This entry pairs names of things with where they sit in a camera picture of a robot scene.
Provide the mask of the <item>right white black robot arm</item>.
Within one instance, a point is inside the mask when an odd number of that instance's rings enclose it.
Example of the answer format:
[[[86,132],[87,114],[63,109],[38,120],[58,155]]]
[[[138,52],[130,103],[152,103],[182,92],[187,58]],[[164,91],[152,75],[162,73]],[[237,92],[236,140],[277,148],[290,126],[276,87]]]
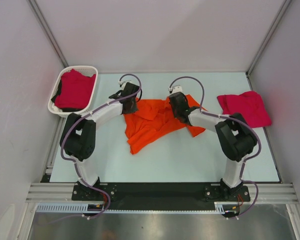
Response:
[[[217,115],[199,106],[190,107],[186,95],[181,91],[171,93],[168,99],[174,117],[181,123],[216,133],[226,156],[225,172],[220,180],[220,194],[225,200],[232,201],[243,186],[244,162],[257,145],[257,136],[239,113],[230,116]]]

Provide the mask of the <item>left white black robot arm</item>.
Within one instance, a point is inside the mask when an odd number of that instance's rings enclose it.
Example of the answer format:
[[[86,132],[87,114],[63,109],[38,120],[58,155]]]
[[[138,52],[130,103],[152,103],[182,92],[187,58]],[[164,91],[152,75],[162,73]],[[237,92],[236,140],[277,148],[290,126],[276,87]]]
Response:
[[[136,96],[141,92],[140,86],[125,81],[121,90],[101,106],[83,115],[71,113],[66,119],[60,139],[60,155],[63,160],[73,163],[78,181],[84,185],[83,194],[90,200],[97,199],[101,193],[101,188],[95,184],[99,176],[88,163],[96,147],[97,130],[115,117],[135,113]]]

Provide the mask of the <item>orange t shirt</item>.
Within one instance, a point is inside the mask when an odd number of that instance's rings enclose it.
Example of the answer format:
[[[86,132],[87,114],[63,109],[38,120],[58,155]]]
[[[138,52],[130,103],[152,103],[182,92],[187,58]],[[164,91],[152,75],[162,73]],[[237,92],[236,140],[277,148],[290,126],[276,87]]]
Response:
[[[147,145],[172,132],[187,128],[194,138],[206,129],[181,123],[174,117],[168,98],[141,99],[137,102],[138,111],[125,114],[125,135],[130,153],[135,155]]]

